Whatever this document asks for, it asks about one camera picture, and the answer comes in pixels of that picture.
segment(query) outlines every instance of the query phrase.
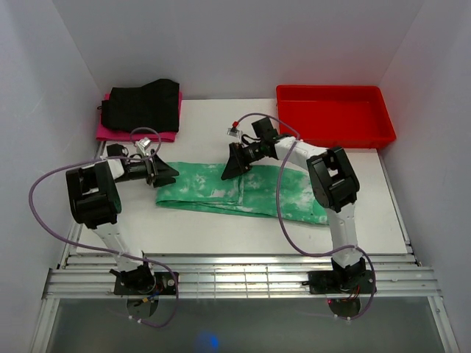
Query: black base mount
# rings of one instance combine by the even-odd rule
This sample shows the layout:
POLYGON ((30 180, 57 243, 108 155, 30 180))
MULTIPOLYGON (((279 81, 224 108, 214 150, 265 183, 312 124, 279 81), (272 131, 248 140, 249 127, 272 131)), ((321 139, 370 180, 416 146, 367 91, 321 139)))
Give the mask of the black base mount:
POLYGON ((373 286, 373 272, 366 270, 364 258, 355 265, 342 268, 332 260, 331 271, 309 271, 308 281, 303 285, 309 286, 311 294, 349 294, 356 288, 358 294, 376 293, 373 286))
MULTIPOLYGON (((177 285, 169 272, 155 272, 155 286, 159 290, 159 296, 174 296, 177 293, 177 285)), ((113 294, 117 296, 146 296, 151 293, 142 293, 142 291, 125 287, 119 278, 116 278, 113 294)))

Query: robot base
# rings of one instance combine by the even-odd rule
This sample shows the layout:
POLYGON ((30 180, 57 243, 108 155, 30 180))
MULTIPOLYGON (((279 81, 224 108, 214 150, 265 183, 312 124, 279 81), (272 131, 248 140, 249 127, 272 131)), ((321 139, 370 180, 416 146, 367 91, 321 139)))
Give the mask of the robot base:
MULTIPOLYGON (((178 279, 178 272, 174 272, 174 274, 178 279)), ((160 288, 159 296, 174 296, 177 293, 176 286, 178 283, 174 283, 174 279, 169 272, 155 272, 154 277, 157 287, 160 288)), ((152 294, 141 293, 138 290, 126 288, 118 278, 116 278, 113 293, 117 296, 145 296, 152 294)))
POLYGON ((309 293, 311 294, 348 294, 349 290, 354 290, 359 286, 359 294, 376 293, 373 287, 373 273, 370 270, 356 277, 347 286, 339 279, 336 271, 310 271, 308 272, 308 281, 303 285, 309 285, 309 293))

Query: metal frame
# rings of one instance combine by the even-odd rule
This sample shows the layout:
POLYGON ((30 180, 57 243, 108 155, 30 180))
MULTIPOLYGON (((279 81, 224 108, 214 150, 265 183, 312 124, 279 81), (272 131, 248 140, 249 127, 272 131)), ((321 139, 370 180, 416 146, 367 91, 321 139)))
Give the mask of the metal frame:
MULTIPOLYGON (((101 155, 104 147, 104 143, 99 144, 96 157, 101 155)), ((445 351, 458 352, 433 269, 422 267, 414 256, 383 158, 378 156, 408 254, 371 256, 378 279, 377 296, 427 297, 445 351)), ((75 224, 69 232, 69 239, 78 240, 81 229, 75 224)), ((325 297, 312 296, 300 283, 307 280, 308 271, 331 268, 327 257, 147 256, 180 273, 179 289, 183 299, 325 297)), ((60 269, 49 273, 31 352, 46 351, 61 299, 121 298, 113 295, 116 278, 109 274, 109 270, 115 267, 116 262, 109 254, 77 254, 73 246, 65 247, 60 269)))
POLYGON ((58 308, 59 299, 43 299, 35 335, 29 350, 31 353, 44 353, 47 350, 58 308))
POLYGON ((428 298, 428 302, 432 310, 433 318, 435 319, 436 328, 438 329, 440 338, 442 339, 445 352, 459 352, 455 335, 453 334, 447 312, 445 311, 445 306, 443 305, 443 298, 441 296, 431 296, 428 298))

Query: glass panel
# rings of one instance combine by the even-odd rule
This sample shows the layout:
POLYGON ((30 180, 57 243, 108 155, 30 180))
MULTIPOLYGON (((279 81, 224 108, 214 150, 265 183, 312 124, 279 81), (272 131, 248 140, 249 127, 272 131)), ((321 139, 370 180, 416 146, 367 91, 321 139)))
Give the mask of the glass panel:
POLYGON ((127 313, 126 301, 61 300, 48 352, 443 352, 426 298, 376 298, 349 324, 306 315, 330 313, 324 299, 180 300, 165 329, 111 311, 127 313))

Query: cable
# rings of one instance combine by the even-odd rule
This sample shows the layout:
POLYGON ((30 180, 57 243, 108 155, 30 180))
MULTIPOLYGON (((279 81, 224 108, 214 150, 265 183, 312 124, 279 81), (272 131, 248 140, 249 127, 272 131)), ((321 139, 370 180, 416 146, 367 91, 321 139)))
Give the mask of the cable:
POLYGON ((245 118, 248 118, 250 116, 254 116, 254 115, 261 115, 265 118, 270 118, 274 121, 277 121, 279 124, 282 124, 284 126, 286 126, 288 129, 290 129, 292 132, 294 132, 296 134, 296 140, 293 142, 293 144, 291 145, 290 149, 288 150, 288 153, 286 154, 285 158, 283 159, 282 163, 281 163, 281 166, 280 166, 280 172, 278 174, 278 180, 277 180, 277 188, 276 188, 276 204, 277 204, 277 216, 278 216, 278 221, 280 222, 280 227, 281 227, 281 231, 283 232, 283 234, 285 235, 285 238, 286 240, 288 241, 289 245, 291 245, 293 247, 293 249, 295 249, 297 252, 299 252, 301 255, 304 255, 304 256, 307 256, 307 257, 327 257, 327 256, 332 256, 333 254, 335 254, 336 252, 340 252, 342 250, 345 250, 345 249, 356 249, 357 251, 359 251, 365 258, 366 258, 366 261, 368 261, 368 264, 369 264, 369 267, 371 268, 371 271, 372 271, 372 287, 373 287, 373 290, 371 292, 371 295, 369 296, 369 299, 368 299, 368 302, 366 303, 365 305, 365 308, 359 312, 357 315, 353 316, 353 317, 349 317, 349 318, 344 318, 344 317, 340 317, 344 320, 356 320, 357 318, 360 318, 361 316, 364 315, 364 313, 369 309, 369 307, 371 306, 372 302, 373 302, 373 297, 375 296, 375 288, 376 288, 376 273, 375 273, 375 268, 373 266, 373 262, 371 261, 371 259, 369 258, 368 254, 362 249, 360 248, 359 246, 355 246, 355 245, 344 245, 344 246, 340 246, 338 247, 337 249, 334 249, 334 250, 330 250, 329 252, 324 252, 324 253, 309 253, 309 252, 305 252, 304 250, 302 250, 301 248, 299 248, 295 243, 294 241, 289 237, 289 234, 286 230, 286 227, 285 227, 285 224, 284 224, 284 221, 283 221, 283 217, 282 217, 282 214, 281 214, 281 207, 280 207, 280 187, 281 187, 281 179, 283 178, 283 170, 285 168, 285 165, 286 163, 288 162, 288 159, 289 159, 289 156, 291 155, 291 153, 293 152, 294 150, 294 147, 296 146, 296 143, 298 142, 298 140, 300 140, 301 138, 301 135, 298 131, 296 131, 295 129, 293 129, 291 126, 289 126, 287 123, 285 123, 284 121, 281 121, 280 119, 277 119, 275 118, 274 116, 271 116, 271 115, 268 115, 268 114, 264 114, 264 113, 249 113, 249 114, 246 114, 244 116, 242 116, 240 119, 238 119, 234 124, 235 124, 235 127, 237 127, 241 121, 243 121, 245 118))
MULTIPOLYGON (((158 138, 158 145, 157 145, 157 148, 155 149, 155 151, 153 153, 151 153, 149 156, 145 157, 145 158, 130 158, 130 157, 123 157, 123 156, 117 156, 117 157, 104 157, 104 158, 99 158, 99 159, 95 159, 95 160, 89 160, 89 161, 86 161, 86 162, 80 162, 80 163, 75 163, 75 164, 70 164, 70 165, 66 165, 66 166, 63 166, 63 167, 60 167, 60 168, 57 168, 57 169, 54 169, 53 171, 49 171, 47 173, 45 173, 43 176, 40 176, 38 178, 38 180, 36 180, 33 185, 31 186, 31 188, 29 189, 29 193, 28 193, 28 203, 29 203, 29 208, 31 209, 31 212, 32 212, 32 215, 36 218, 36 221, 39 223, 39 225, 44 229, 46 230, 50 235, 52 235, 54 238, 64 242, 64 243, 67 243, 67 244, 70 244, 72 246, 76 246, 76 247, 79 247, 79 248, 84 248, 84 249, 90 249, 90 250, 95 250, 95 251, 98 251, 98 252, 107 252, 109 254, 114 254, 114 255, 120 255, 122 257, 127 257, 128 259, 131 259, 131 260, 136 260, 136 261, 143 261, 143 262, 147 262, 147 263, 153 263, 154 265, 158 265, 160 267, 163 267, 164 269, 166 269, 170 274, 171 274, 171 277, 173 278, 173 280, 175 281, 175 283, 177 284, 178 283, 178 278, 177 276, 175 275, 175 273, 164 263, 161 263, 159 261, 155 261, 155 260, 151 260, 151 259, 147 259, 145 257, 136 257, 136 256, 133 256, 131 254, 122 254, 116 250, 112 250, 112 249, 107 249, 107 248, 102 248, 102 247, 99 247, 99 246, 91 246, 91 245, 86 245, 86 244, 82 244, 82 243, 79 243, 79 242, 76 242, 76 241, 72 241, 72 240, 69 240, 68 238, 65 238, 63 237, 62 235, 59 235, 57 234, 53 229, 51 229, 44 221, 43 219, 39 216, 37 210, 36 210, 36 206, 33 202, 33 196, 34 196, 34 192, 35 192, 35 189, 36 187, 47 177, 50 177, 51 175, 53 174, 56 174, 56 173, 59 173, 60 171, 65 171, 67 169, 72 169, 72 168, 77 168, 77 167, 83 167, 84 165, 90 165, 90 164, 94 164, 94 163, 98 163, 98 162, 103 162, 105 160, 139 160, 139 161, 143 161, 143 160, 150 160, 152 159, 156 154, 157 152, 159 151, 160 147, 162 146, 162 139, 160 138, 160 135, 153 129, 150 129, 148 127, 138 127, 137 129, 134 129, 133 131, 131 131, 130 133, 130 140, 135 143, 134 140, 132 140, 132 135, 135 134, 138 130, 146 130, 146 131, 149 131, 151 132, 152 134, 155 134, 157 135, 157 138, 158 138)), ((142 324, 145 324, 145 325, 148 325, 148 326, 151 326, 151 327, 154 327, 154 328, 161 328, 161 327, 165 327, 167 326, 171 320, 175 317, 175 314, 177 313, 177 308, 178 308, 178 299, 179 299, 179 292, 178 292, 178 286, 175 285, 175 299, 176 299, 176 302, 175 302, 175 306, 174 306, 174 309, 171 313, 171 315, 169 316, 169 318, 167 318, 166 321, 164 321, 162 324, 155 324, 151 321, 146 321, 146 320, 142 320, 140 318, 135 318, 135 317, 132 317, 133 319, 135 319, 136 321, 142 323, 142 324)))

